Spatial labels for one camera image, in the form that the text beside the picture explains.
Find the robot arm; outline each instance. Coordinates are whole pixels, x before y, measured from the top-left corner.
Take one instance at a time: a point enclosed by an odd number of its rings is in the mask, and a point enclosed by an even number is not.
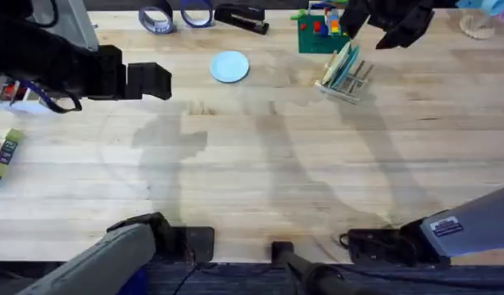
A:
[[[0,0],[0,76],[35,82],[71,98],[141,99],[143,93],[163,100],[171,97],[171,73],[158,64],[125,66],[122,51],[115,46],[86,48],[67,39],[77,34],[90,39],[91,32],[96,40],[88,15],[75,9],[79,4],[85,11],[81,0],[52,3],[53,24],[40,25],[29,20],[34,12],[41,12],[34,11],[31,0]],[[67,20],[74,20],[66,25],[70,29],[61,29],[59,34],[48,31],[57,32]]]
[[[339,23],[355,38],[368,19],[386,32],[376,49],[408,48],[419,39],[434,17],[434,8],[455,7],[455,0],[350,0]]]
[[[169,262],[208,262],[213,242],[213,228],[172,227],[161,213],[133,217],[17,295],[117,294],[155,253]]]
[[[504,188],[400,229],[350,229],[343,237],[355,264],[446,267],[451,257],[504,248]]]

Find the blue cable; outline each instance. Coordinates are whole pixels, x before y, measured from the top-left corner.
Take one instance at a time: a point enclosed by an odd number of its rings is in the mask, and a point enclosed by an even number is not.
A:
[[[80,104],[79,99],[73,93],[69,93],[67,91],[61,91],[62,93],[69,96],[73,101],[73,103],[75,104],[74,108],[65,109],[57,105],[39,86],[35,85],[34,83],[21,79],[19,79],[18,81],[20,82],[21,85],[25,86],[26,88],[30,89],[35,94],[37,94],[50,110],[58,114],[65,114],[68,111],[82,111],[82,105]]]

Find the green lego baseplate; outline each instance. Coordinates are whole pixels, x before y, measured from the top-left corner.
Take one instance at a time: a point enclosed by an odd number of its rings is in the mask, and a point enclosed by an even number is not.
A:
[[[341,33],[338,36],[321,37],[314,34],[313,25],[315,21],[325,24],[324,16],[303,16],[297,20],[297,35],[299,39],[299,53],[334,53],[341,51],[344,44],[350,41],[350,37]]]

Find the tape roll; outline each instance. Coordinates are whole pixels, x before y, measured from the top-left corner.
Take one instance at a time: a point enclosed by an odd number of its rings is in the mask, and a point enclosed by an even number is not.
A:
[[[208,18],[196,20],[186,13],[186,4],[192,2],[202,4],[208,10]],[[211,26],[211,22],[213,21],[213,5],[211,5],[210,0],[181,0],[180,15],[183,17],[184,22],[192,28],[206,28]]]
[[[165,20],[154,20],[146,12],[159,11]],[[143,27],[154,34],[169,34],[174,31],[173,10],[166,0],[160,0],[158,6],[143,7],[138,11],[138,21]]]

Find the wooden table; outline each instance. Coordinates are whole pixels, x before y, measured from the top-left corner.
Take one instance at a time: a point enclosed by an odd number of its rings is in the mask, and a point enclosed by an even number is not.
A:
[[[330,239],[350,228],[399,226],[504,186],[504,28],[487,41],[460,34],[438,11],[408,49],[375,63],[361,105],[312,85],[328,55],[297,53],[293,11],[268,11],[270,32],[217,23],[154,36],[135,12],[93,12],[98,37],[126,62],[173,73],[173,98],[90,102],[64,116],[0,112],[0,132],[26,139],[0,185],[0,261],[64,261],[108,225],[150,211],[216,229],[216,261],[268,261],[292,240],[312,261],[347,262]],[[216,82],[211,58],[250,61],[237,84]],[[504,264],[504,250],[456,260]]]

